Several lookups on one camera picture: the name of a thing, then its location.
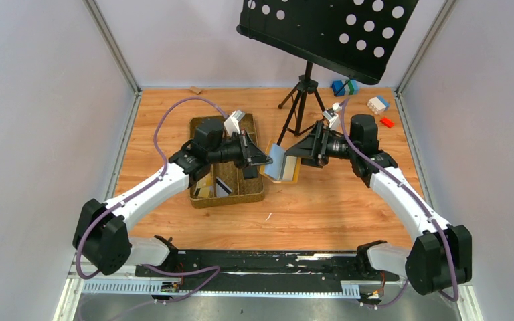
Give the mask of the white card with black stripe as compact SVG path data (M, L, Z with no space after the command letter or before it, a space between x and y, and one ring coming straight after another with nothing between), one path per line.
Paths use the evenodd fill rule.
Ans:
M197 198L210 198L213 193L213 187L212 186L206 186L206 187L196 187L194 189L194 197Z

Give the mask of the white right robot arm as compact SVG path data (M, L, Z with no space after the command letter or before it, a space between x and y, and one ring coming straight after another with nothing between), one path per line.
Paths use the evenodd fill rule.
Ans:
M286 155L304 165L325 166L330 158L349 160L354 174L378 194L409 233L411 249L374 241L357 249L358 269L403 276L421 295L456 291L473 276L470 231L441 217L407 182L397 162L379 147L378 126L368 114L351 117L350 132L330 130L318 121Z

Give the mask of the orange illustrated card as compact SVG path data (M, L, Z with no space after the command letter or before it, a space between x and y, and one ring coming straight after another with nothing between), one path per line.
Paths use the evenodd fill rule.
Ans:
M204 176L203 178L201 178L197 183L196 183L196 188L197 189L202 189L202 188L205 188L205 187L210 187L212 186L213 183L212 183L212 175L211 174L207 174L206 176Z

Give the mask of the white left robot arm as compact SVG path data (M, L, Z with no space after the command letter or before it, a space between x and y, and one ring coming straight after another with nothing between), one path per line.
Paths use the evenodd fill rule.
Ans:
M196 185L214 164L233 163L245 179L252 179L259 175L259 166L273 162L246 131L226 129L224 122L206 118L193 138L149 178L117 197L85 202L73 238L81 278L110 275L125 265L162 266L171 254L168 241L129 235L143 217Z

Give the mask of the yellow leather card holder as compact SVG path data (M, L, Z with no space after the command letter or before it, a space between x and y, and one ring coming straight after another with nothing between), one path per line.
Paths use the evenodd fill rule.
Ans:
M287 156L286 151L272 140L266 148L266 154L272 159L272 163L262 165L259 173L279 184L296 184L301 168L301 158Z

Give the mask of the dark grey card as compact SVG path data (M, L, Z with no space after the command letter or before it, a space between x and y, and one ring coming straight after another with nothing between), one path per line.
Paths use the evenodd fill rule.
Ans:
M243 179L256 179L259 177L259 167L250 166L242 169Z

